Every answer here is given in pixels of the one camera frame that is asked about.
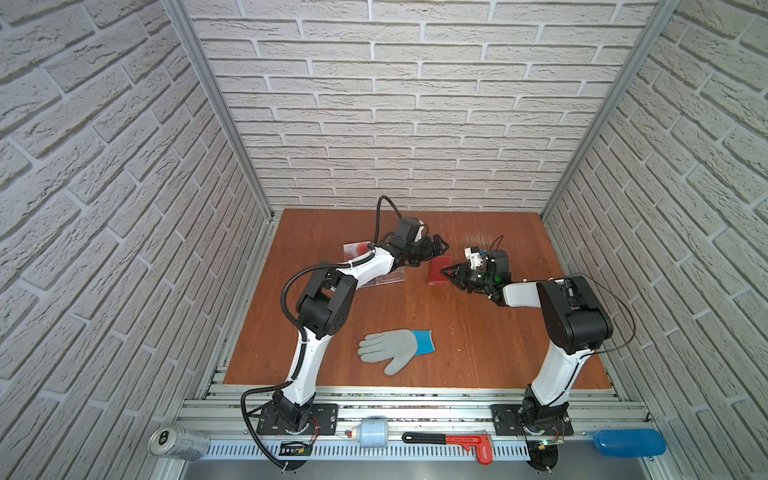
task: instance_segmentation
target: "can lid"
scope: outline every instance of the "can lid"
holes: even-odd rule
[[[160,427],[149,438],[149,453],[152,455],[164,455],[176,443],[178,433],[171,425]]]

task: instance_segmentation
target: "glove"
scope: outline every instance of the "glove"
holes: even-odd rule
[[[366,335],[366,339],[360,342],[357,354],[366,363],[394,359],[384,368],[384,373],[395,375],[414,356],[434,351],[431,330],[402,329]]]

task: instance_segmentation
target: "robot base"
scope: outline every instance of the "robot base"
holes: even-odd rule
[[[496,428],[496,435],[499,436],[520,436],[528,435],[531,433],[524,430],[523,425],[520,422],[521,404],[509,403],[509,404],[497,404],[491,405],[491,412],[493,415],[493,426]],[[544,428],[542,435],[551,436],[571,436],[574,434],[573,426],[571,426],[571,420],[556,420],[548,428]]]
[[[336,420],[339,415],[339,405],[336,403],[313,403],[310,408],[310,418],[315,417],[320,425],[320,435],[335,435]],[[306,424],[303,432],[289,432],[278,423],[277,406],[269,403],[261,410],[259,426],[256,433],[259,435],[312,435],[314,433],[312,422]]]

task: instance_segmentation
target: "glove finger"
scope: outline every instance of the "glove finger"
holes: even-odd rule
[[[360,359],[365,363],[376,363],[376,362],[383,362],[384,360],[389,360],[394,355],[391,352],[373,352],[373,353],[363,353],[360,356]]]
[[[384,373],[387,375],[395,375],[402,367],[406,366],[408,362],[413,358],[412,355],[395,355],[395,359],[389,362],[389,365],[384,368]]]
[[[371,346],[371,345],[380,345],[382,343],[384,343],[384,337],[383,336],[379,337],[379,338],[376,338],[376,339],[371,339],[371,340],[361,340],[358,345],[360,345],[360,346]]]
[[[361,346],[357,349],[357,354],[362,355],[364,353],[374,353],[374,352],[383,352],[384,351],[384,345],[368,345],[368,346]]]

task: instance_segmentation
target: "wood surface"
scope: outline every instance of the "wood surface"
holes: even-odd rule
[[[501,234],[513,281],[562,276],[537,214],[403,212],[429,225],[451,246],[454,263],[465,247],[487,248]],[[394,230],[396,215],[382,212],[381,234]],[[373,210],[285,210],[253,296],[224,383],[275,385],[285,380],[297,331],[280,310],[285,282],[305,266],[343,259],[342,245],[371,240]],[[345,326],[333,337],[320,367],[318,386],[413,386],[522,389],[533,381],[549,345],[540,309],[504,308],[487,297],[448,284],[427,284],[429,262],[406,268],[406,281],[357,290]],[[296,301],[309,275],[288,296]],[[368,333],[394,329],[432,331],[434,353],[416,356],[394,376],[386,362],[364,363],[358,342]],[[584,366],[577,389],[609,389],[598,356]]]

